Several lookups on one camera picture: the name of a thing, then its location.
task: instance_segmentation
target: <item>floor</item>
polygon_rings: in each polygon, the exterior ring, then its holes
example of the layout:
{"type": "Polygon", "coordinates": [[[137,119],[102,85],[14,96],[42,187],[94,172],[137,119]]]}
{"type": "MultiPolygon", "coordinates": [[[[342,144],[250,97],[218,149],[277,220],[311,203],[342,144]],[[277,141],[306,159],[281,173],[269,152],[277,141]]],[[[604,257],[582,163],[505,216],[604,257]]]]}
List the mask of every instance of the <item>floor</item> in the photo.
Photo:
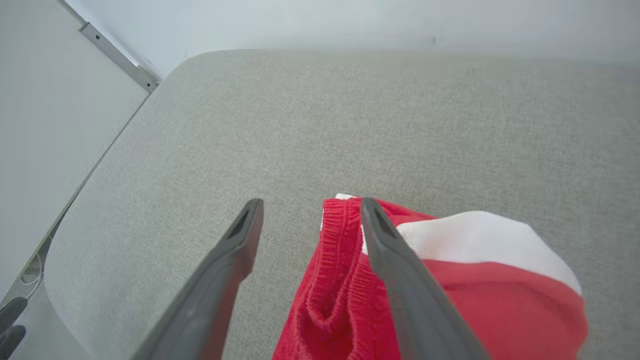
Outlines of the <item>floor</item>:
{"type": "MultiPolygon", "coordinates": [[[[40,259],[35,258],[23,273],[24,280],[29,283],[37,279],[40,273],[40,266],[44,265],[51,244],[52,236],[45,241],[38,252],[40,259]]],[[[29,304],[14,323],[23,325],[27,333],[10,360],[90,360],[91,355],[78,343],[71,335],[65,324],[60,320],[58,314],[53,309],[44,281],[40,283],[25,285],[18,278],[1,306],[15,297],[27,297],[29,304]]]]}
{"type": "Polygon", "coordinates": [[[33,294],[15,324],[25,326],[27,334],[10,360],[91,359],[56,314],[44,285],[33,294]]]}

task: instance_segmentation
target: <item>gray upholstered surface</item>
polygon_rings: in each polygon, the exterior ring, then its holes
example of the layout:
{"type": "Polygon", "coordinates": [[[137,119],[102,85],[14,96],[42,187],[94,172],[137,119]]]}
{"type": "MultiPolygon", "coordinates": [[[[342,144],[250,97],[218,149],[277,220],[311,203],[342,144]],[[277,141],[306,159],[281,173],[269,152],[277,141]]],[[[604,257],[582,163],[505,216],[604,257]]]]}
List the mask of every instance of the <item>gray upholstered surface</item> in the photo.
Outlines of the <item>gray upholstered surface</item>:
{"type": "Polygon", "coordinates": [[[583,359],[640,357],[640,69],[418,54],[209,53],[176,69],[80,193],[46,286],[97,359],[127,359],[244,201],[266,218],[225,358],[271,356],[321,202],[375,195],[528,222],[573,268],[583,359]]]}

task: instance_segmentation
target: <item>clothing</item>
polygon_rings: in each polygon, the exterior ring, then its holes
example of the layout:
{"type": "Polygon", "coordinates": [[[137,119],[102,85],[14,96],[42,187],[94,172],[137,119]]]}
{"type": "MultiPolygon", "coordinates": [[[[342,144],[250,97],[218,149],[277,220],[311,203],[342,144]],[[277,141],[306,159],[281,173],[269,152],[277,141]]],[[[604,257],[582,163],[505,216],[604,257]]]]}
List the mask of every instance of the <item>clothing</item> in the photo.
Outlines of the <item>clothing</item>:
{"type": "MultiPolygon", "coordinates": [[[[480,211],[436,220],[379,203],[493,359],[575,359],[588,331],[579,283],[528,225],[480,211]]],[[[400,359],[363,246],[360,199],[323,209],[273,359],[400,359]]]]}

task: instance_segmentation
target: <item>white stripe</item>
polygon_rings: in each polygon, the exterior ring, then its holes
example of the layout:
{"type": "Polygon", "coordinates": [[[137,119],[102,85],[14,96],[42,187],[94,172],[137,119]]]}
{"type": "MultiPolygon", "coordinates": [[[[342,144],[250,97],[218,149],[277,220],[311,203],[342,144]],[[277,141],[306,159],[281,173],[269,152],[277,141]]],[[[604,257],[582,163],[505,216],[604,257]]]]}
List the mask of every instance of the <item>white stripe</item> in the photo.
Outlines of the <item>white stripe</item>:
{"type": "Polygon", "coordinates": [[[339,200],[349,200],[350,198],[355,197],[353,195],[349,195],[347,193],[338,193],[335,198],[339,200]]]}
{"type": "Polygon", "coordinates": [[[484,211],[469,211],[407,222],[398,225],[397,230],[419,258],[455,263],[492,261],[550,277],[582,293],[569,266],[527,224],[484,211]]]}

